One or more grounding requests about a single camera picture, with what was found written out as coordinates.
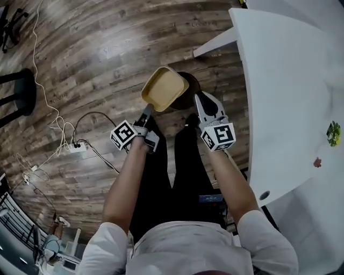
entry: black pants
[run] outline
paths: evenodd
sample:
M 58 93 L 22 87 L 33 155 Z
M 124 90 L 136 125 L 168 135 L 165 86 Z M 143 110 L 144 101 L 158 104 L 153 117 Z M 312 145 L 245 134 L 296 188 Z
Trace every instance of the black pants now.
M 169 221 L 206 221 L 224 227 L 222 216 L 198 203 L 200 195 L 215 194 L 197 147 L 196 129 L 184 127 L 175 139 L 176 177 L 171 188 L 167 173 L 166 139 L 153 118 L 147 123 L 160 141 L 147 154 L 130 232 L 137 243 L 151 228 Z

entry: person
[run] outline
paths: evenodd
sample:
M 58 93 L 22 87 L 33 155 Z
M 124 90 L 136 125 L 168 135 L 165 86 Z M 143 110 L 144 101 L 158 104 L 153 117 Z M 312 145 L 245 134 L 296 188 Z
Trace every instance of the person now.
M 38 263 L 39 270 L 43 275 L 52 275 L 55 264 L 62 260 L 58 253 L 62 244 L 64 227 L 70 227 L 70 223 L 60 216 L 49 228 L 49 234 L 42 246 L 44 256 Z
M 213 187 L 197 147 L 198 117 L 187 118 L 175 137 L 176 175 L 171 187 L 167 144 L 153 118 L 146 124 L 160 142 L 153 154 L 135 137 L 105 199 L 103 223 L 91 238 L 77 274 L 297 274 L 291 244 L 259 211 L 255 195 L 223 151 L 208 152 L 221 193 L 237 225 L 242 247 L 221 226 L 219 213 L 206 211 L 200 195 Z M 134 239 L 127 261 L 127 234 Z

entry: red object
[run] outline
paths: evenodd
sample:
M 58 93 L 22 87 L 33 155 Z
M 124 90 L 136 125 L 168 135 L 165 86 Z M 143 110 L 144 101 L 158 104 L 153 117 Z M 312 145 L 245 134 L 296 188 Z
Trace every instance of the red object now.
M 321 159 L 317 157 L 317 159 L 314 161 L 313 165 L 316 168 L 321 167 Z

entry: railing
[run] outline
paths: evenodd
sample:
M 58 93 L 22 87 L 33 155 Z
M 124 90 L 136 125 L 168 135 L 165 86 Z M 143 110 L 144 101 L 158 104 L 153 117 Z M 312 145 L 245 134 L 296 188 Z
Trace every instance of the railing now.
M 0 200 L 0 211 L 7 208 L 9 211 L 0 222 L 24 245 L 33 250 L 33 227 L 35 223 L 23 212 L 8 193 Z M 41 230 L 41 243 L 44 243 L 46 233 Z

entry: black shoe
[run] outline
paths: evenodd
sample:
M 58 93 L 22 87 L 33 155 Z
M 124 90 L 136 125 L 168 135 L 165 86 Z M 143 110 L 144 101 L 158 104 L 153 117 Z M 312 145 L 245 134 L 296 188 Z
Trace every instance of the black shoe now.
M 198 115 L 196 115 L 195 113 L 189 115 L 185 121 L 186 127 L 196 128 L 198 127 L 198 124 L 199 124 Z

